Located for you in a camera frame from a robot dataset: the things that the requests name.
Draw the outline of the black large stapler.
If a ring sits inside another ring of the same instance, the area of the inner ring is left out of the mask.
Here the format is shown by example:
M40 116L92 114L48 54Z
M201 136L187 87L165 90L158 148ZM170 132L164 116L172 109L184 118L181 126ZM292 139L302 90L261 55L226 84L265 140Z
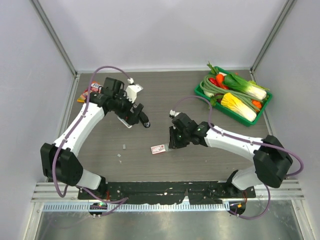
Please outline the black large stapler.
M143 111L139 114L139 120L145 128L149 128L151 126L148 116Z

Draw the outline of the red staple box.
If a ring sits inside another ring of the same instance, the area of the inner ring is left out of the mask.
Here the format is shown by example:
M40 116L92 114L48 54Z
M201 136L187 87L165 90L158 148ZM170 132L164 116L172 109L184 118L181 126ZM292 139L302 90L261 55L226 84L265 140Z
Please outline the red staple box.
M172 151L168 143L152 146L150 149L153 155Z

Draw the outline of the light blue small stapler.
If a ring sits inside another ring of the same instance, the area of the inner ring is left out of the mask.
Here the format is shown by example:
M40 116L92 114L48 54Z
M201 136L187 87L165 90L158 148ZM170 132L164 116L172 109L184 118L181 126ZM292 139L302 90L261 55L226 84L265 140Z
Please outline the light blue small stapler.
M124 119L118 117L118 120L123 123L128 129L130 129L132 127L132 125L130 125L129 123L127 123Z

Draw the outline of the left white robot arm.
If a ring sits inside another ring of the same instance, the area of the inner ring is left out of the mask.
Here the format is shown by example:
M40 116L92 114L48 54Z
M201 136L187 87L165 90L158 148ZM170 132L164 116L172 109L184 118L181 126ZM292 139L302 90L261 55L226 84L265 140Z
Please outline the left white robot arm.
M107 77L104 85L87 96L82 108L65 132L52 144L44 143L40 148L42 170L46 177L89 190L93 198L100 200L107 192L106 179L83 168L78 160L80 149L94 127L109 112L131 128L145 118L144 106L135 104L143 87L128 79L129 85Z

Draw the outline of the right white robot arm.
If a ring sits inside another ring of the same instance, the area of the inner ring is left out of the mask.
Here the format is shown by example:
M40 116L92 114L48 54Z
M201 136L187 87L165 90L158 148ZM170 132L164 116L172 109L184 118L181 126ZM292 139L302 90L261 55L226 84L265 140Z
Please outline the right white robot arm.
M286 178L293 160L284 152L280 141L268 135L265 138L249 137L203 121L197 124L183 112L171 111L169 149L181 149L189 144L218 148L239 155L253 163L247 169L232 172L219 195L236 198L249 187L264 184L279 188Z

